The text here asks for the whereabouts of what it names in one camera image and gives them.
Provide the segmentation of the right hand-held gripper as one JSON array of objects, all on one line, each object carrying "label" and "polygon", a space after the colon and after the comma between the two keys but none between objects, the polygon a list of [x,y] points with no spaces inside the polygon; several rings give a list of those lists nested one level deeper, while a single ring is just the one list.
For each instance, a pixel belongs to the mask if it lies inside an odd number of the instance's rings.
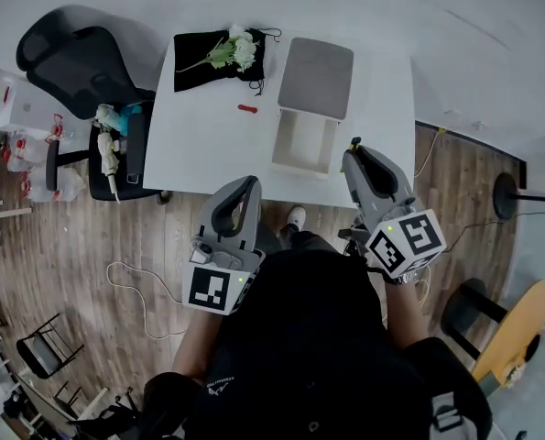
[{"label": "right hand-held gripper", "polygon": [[407,175],[389,157],[366,146],[348,149],[343,172],[359,211],[357,253],[390,279],[427,266],[446,249],[434,211],[412,195]]}]

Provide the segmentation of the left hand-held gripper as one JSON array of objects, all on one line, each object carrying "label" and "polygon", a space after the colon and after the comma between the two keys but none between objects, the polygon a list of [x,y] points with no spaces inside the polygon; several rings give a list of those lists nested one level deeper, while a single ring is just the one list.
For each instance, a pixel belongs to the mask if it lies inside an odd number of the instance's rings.
[{"label": "left hand-held gripper", "polygon": [[219,315],[239,309],[266,257],[254,248],[261,194],[259,179],[245,176],[203,204],[183,269],[183,305]]}]

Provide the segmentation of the white drawer box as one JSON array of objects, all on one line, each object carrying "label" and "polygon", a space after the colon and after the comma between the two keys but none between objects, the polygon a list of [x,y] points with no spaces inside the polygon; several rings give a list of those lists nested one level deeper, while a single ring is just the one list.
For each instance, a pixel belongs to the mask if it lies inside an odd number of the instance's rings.
[{"label": "white drawer box", "polygon": [[294,38],[278,93],[278,130],[272,163],[325,178],[337,127],[345,120],[354,52],[312,38]]}]

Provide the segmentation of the person's left forearm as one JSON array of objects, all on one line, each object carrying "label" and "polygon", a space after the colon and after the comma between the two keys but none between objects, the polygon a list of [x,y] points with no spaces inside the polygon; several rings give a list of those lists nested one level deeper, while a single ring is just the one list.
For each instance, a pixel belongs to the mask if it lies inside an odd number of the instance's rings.
[{"label": "person's left forearm", "polygon": [[223,316],[194,310],[175,354],[172,370],[203,384],[211,363]]}]

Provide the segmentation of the person's right forearm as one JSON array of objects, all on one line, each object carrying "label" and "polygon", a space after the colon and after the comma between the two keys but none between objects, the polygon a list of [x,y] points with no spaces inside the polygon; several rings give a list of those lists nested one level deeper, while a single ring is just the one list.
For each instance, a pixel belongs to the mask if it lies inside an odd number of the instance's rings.
[{"label": "person's right forearm", "polygon": [[385,289],[387,331],[396,345],[406,348],[428,338],[428,326],[415,285],[386,283]]}]

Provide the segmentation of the person's right white shoe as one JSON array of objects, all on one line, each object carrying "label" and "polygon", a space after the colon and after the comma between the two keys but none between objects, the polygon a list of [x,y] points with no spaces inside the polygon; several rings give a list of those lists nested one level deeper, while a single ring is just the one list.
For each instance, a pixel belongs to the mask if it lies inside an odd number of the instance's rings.
[{"label": "person's right white shoe", "polygon": [[301,231],[306,221],[306,210],[301,205],[293,206],[287,216],[287,226],[296,231]]}]

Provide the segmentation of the person's dark trousers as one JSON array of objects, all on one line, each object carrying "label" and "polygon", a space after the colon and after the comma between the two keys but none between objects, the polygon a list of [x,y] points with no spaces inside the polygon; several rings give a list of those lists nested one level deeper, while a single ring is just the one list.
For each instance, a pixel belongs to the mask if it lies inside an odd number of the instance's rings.
[{"label": "person's dark trousers", "polygon": [[288,250],[336,251],[324,238],[305,230],[304,227],[298,232],[287,226],[287,219],[285,225],[278,232],[273,231],[263,222],[259,222],[256,232],[256,248],[267,256]]}]

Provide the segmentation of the black floor fan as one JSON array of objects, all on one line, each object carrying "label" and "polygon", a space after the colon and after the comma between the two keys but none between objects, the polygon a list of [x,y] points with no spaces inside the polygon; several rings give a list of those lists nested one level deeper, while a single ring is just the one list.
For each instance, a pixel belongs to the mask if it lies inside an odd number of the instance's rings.
[{"label": "black floor fan", "polygon": [[492,199],[496,217],[502,222],[512,219],[517,214],[519,202],[545,204],[545,195],[520,190],[515,178],[507,172],[502,172],[496,177]]}]

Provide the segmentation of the beige folded umbrella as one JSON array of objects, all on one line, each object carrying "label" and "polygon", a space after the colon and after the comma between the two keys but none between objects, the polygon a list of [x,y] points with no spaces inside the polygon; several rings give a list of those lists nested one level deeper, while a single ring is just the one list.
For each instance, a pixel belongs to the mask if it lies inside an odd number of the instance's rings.
[{"label": "beige folded umbrella", "polygon": [[114,154],[114,142],[109,132],[100,132],[97,137],[97,147],[102,161],[102,173],[108,180],[111,194],[120,203],[115,181],[119,161]]}]

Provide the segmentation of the teal object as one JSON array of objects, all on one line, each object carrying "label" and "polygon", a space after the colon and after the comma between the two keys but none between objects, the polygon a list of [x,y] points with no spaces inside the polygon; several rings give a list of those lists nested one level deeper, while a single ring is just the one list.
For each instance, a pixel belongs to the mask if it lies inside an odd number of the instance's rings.
[{"label": "teal object", "polygon": [[126,137],[128,135],[128,123],[130,117],[132,115],[142,113],[143,109],[141,107],[141,104],[131,104],[128,106],[124,106],[121,109],[121,111],[119,112],[118,130],[122,136]]}]

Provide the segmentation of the person's black shirt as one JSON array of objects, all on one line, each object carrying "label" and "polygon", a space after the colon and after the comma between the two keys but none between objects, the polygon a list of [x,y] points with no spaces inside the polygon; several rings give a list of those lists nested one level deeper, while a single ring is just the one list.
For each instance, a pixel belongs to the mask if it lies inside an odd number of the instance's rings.
[{"label": "person's black shirt", "polygon": [[491,427],[444,342],[396,345],[362,264],[291,250],[223,318],[203,384],[173,370],[147,383],[138,440],[487,440]]}]

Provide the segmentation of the black round stool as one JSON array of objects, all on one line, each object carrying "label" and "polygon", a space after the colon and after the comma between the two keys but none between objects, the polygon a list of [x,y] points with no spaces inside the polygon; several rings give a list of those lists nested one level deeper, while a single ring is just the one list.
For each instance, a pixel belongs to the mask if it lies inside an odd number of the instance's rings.
[{"label": "black round stool", "polygon": [[482,280],[466,280],[453,292],[441,315],[443,333],[457,343],[472,360],[477,360],[481,353],[465,335],[478,316],[484,314],[492,321],[501,323],[507,315],[507,310],[493,302],[485,291],[486,286]]}]

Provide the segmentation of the white wrapped bundle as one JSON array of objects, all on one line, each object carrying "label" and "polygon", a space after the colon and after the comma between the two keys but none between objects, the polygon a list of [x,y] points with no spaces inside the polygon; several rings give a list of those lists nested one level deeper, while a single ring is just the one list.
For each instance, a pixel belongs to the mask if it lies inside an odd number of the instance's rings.
[{"label": "white wrapped bundle", "polygon": [[120,131],[120,114],[109,104],[99,104],[95,119],[97,123],[106,129]]}]

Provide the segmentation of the white artificial flower stem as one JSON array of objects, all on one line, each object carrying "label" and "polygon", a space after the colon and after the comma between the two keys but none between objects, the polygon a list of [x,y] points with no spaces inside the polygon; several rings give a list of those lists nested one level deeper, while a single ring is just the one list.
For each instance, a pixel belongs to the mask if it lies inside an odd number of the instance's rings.
[{"label": "white artificial flower stem", "polygon": [[210,64],[214,69],[235,65],[238,72],[244,72],[255,62],[258,45],[246,29],[231,25],[227,37],[221,37],[202,60],[176,72],[185,72],[203,64]]}]

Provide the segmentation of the large clear plastic bag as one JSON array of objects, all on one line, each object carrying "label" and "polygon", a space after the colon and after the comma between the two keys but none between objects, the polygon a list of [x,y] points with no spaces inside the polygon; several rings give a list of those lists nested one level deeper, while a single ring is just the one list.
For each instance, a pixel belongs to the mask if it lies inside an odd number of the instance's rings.
[{"label": "large clear plastic bag", "polygon": [[50,191],[46,184],[46,169],[30,171],[22,182],[24,196],[35,203],[71,202],[85,189],[85,182],[74,168],[57,170],[57,185]]}]

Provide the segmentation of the round yellow wooden table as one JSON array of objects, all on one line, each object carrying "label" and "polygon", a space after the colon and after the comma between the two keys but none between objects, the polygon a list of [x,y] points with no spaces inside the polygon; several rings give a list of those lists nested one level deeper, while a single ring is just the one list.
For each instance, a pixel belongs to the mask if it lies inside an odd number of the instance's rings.
[{"label": "round yellow wooden table", "polygon": [[528,363],[529,348],[545,325],[545,280],[537,281],[503,318],[485,350],[475,361],[474,379],[492,377],[501,387],[519,380]]}]

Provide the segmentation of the small clear plastic bag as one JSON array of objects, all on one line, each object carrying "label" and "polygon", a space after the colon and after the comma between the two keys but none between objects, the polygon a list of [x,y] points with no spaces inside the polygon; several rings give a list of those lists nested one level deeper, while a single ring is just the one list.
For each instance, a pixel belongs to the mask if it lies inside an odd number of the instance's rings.
[{"label": "small clear plastic bag", "polygon": [[5,152],[5,165],[9,171],[24,172],[45,164],[49,145],[23,133],[11,135]]}]

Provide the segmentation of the black mesh office chair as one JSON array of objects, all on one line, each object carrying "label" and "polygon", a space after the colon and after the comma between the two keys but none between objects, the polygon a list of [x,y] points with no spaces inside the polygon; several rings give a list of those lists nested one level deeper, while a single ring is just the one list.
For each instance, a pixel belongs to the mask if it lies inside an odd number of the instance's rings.
[{"label": "black mesh office chair", "polygon": [[[97,147],[101,131],[109,132],[119,161],[115,175],[120,202],[156,197],[164,205],[166,190],[144,186],[144,169],[150,121],[156,94],[137,87],[126,68],[121,51],[109,30],[93,26],[73,29],[60,10],[41,17],[21,38],[16,48],[16,65],[27,80],[62,103],[80,120],[91,122],[89,145],[84,150],[63,153],[60,141],[50,142],[46,159],[46,184],[57,185],[57,170],[87,161],[89,191],[98,201],[115,201]],[[111,105],[118,113],[124,106],[141,104],[142,114],[132,115],[128,135],[100,126],[95,114],[98,105]],[[139,183],[127,182],[128,174],[138,174]]]}]

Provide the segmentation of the white cardboard boxes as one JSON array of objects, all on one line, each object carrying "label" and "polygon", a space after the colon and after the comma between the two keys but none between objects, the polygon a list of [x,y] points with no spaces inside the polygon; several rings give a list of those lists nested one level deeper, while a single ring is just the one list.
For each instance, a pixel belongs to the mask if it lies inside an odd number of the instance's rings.
[{"label": "white cardboard boxes", "polygon": [[34,138],[47,137],[56,126],[76,127],[79,123],[56,98],[23,80],[10,86],[0,112],[0,131],[25,132]]}]

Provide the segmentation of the black folding chair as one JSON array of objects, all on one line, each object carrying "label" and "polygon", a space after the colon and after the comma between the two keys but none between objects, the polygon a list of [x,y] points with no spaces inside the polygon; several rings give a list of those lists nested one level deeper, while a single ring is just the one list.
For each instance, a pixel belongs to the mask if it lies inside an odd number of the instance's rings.
[{"label": "black folding chair", "polygon": [[69,365],[85,345],[72,347],[55,326],[61,313],[54,314],[29,335],[16,341],[16,351],[27,368],[47,380]]}]

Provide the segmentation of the black drawstring cloth bag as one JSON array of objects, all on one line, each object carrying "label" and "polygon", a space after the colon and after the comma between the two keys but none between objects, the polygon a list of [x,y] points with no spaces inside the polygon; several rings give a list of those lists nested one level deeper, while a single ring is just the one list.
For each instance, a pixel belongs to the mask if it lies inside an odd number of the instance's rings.
[{"label": "black drawstring cloth bag", "polygon": [[237,79],[247,83],[249,88],[255,90],[257,94],[262,94],[265,85],[264,59],[267,40],[273,39],[275,42],[280,42],[282,31],[277,27],[245,28],[259,45],[255,62],[244,72],[237,71],[235,65],[214,69],[210,64],[203,64],[185,72],[176,72],[202,60],[221,37],[227,37],[228,29],[182,33],[173,37],[174,90],[176,92],[187,91],[222,79]]}]

